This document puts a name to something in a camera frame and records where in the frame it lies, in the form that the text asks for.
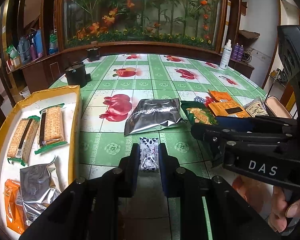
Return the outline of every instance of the black container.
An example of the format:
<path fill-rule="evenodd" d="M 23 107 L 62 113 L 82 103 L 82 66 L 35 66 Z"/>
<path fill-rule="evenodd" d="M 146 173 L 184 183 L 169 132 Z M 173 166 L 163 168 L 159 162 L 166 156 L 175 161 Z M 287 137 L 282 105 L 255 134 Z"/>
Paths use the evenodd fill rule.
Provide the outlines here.
<path fill-rule="evenodd" d="M 86 74 L 83 62 L 74 62 L 65 72 L 68 85 L 80 85 L 83 88 L 91 80 L 90 74 Z"/>

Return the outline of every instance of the cracker package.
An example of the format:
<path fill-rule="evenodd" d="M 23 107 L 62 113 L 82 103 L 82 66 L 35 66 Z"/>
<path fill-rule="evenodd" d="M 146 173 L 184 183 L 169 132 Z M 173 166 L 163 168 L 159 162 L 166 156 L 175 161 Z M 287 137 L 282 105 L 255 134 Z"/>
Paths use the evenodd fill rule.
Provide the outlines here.
<path fill-rule="evenodd" d="M 12 137 L 7 159 L 8 162 L 19 162 L 22 166 L 28 163 L 31 147 L 35 139 L 40 117 L 33 115 L 20 120 Z"/>
<path fill-rule="evenodd" d="M 64 104 L 50 106 L 40 111 L 40 126 L 38 129 L 39 149 L 35 154 L 46 152 L 59 145 L 66 144 L 63 131 L 63 120 L 61 107 Z"/>
<path fill-rule="evenodd" d="M 250 117 L 236 101 L 210 103 L 209 107 L 216 116 Z"/>
<path fill-rule="evenodd" d="M 234 101 L 233 98 L 229 95 L 228 92 L 219 92 L 219 91 L 210 91 L 211 96 L 215 99 L 217 102 L 230 102 Z"/>
<path fill-rule="evenodd" d="M 211 111 L 201 102 L 181 101 L 181 108 L 191 124 L 218 124 Z"/>
<path fill-rule="evenodd" d="M 256 115 L 268 116 L 261 97 L 255 98 L 252 102 L 246 104 L 243 107 L 252 117 L 255 117 Z"/>
<path fill-rule="evenodd" d="M 23 202 L 20 194 L 20 183 L 12 179 L 5 182 L 5 208 L 7 227 L 22 234 L 25 231 L 23 223 Z"/>

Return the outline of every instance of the plant display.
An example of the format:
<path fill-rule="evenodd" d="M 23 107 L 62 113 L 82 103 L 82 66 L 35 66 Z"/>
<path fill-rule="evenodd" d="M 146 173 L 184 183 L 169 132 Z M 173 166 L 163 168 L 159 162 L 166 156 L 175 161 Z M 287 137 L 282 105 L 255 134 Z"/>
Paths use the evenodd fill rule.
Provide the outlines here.
<path fill-rule="evenodd" d="M 220 0 L 65 0 L 66 47 L 161 41 L 213 49 Z"/>

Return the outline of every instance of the spray bottle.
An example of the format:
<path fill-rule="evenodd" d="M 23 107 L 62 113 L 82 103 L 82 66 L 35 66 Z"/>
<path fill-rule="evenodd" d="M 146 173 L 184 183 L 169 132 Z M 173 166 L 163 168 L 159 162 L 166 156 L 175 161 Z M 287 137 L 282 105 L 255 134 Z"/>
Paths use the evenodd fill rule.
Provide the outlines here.
<path fill-rule="evenodd" d="M 231 40 L 228 40 L 228 43 L 224 46 L 221 62 L 220 62 L 220 68 L 221 69 L 227 69 L 230 57 L 231 57 Z"/>

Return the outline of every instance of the finger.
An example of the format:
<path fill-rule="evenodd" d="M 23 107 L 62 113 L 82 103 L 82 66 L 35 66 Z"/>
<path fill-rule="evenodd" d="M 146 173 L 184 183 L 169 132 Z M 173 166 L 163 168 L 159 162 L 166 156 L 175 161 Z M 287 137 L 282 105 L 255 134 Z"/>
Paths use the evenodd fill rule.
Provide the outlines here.
<path fill-rule="evenodd" d="M 277 229 L 279 232 L 283 232 L 286 228 L 287 221 L 286 218 L 279 218 L 277 215 L 275 215 L 273 212 L 271 212 L 269 221 L 272 224 L 272 226 Z"/>
<path fill-rule="evenodd" d="M 277 215 L 280 219 L 285 218 L 285 211 L 288 207 L 287 202 L 285 201 L 285 195 L 283 190 L 280 187 L 273 187 L 272 195 L 272 212 Z"/>
<path fill-rule="evenodd" d="M 300 199 L 286 210 L 286 217 L 300 217 Z"/>

